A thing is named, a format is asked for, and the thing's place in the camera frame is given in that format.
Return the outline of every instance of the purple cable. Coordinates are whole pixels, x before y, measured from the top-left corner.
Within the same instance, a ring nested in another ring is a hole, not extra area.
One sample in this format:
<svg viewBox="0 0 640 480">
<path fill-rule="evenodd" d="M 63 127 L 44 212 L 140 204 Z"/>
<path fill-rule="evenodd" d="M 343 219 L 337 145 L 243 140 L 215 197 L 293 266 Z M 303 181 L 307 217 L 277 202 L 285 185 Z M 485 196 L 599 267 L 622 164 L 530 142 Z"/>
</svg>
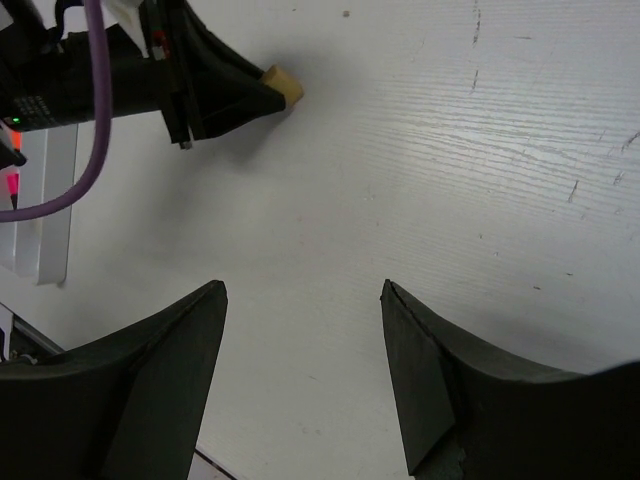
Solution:
<svg viewBox="0 0 640 480">
<path fill-rule="evenodd" d="M 89 27 L 89 49 L 91 51 L 93 103 L 95 109 L 95 137 L 91 158 L 78 182 L 66 193 L 35 207 L 0 211 L 0 223 L 20 222 L 46 217 L 70 207 L 91 189 L 104 166 L 107 151 L 109 150 L 111 117 L 113 116 L 109 44 L 104 28 L 100 0 L 84 0 L 84 9 Z"/>
</svg>

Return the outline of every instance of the purple hose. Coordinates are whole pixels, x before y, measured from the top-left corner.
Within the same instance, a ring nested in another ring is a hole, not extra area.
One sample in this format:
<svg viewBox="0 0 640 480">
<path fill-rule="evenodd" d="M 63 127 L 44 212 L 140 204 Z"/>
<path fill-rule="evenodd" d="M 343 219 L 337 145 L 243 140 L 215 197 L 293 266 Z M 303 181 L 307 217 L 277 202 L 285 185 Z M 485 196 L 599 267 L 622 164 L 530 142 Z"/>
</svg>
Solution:
<svg viewBox="0 0 640 480">
<path fill-rule="evenodd" d="M 100 0 L 84 0 L 85 15 L 89 27 L 89 48 L 93 74 L 93 103 L 95 108 L 95 137 L 91 158 L 86 170 L 66 193 L 35 207 L 0 212 L 0 223 L 20 222 L 46 217 L 70 207 L 91 189 L 104 166 L 111 136 L 113 101 L 111 92 L 111 64 L 109 44 L 102 18 Z"/>
</svg>

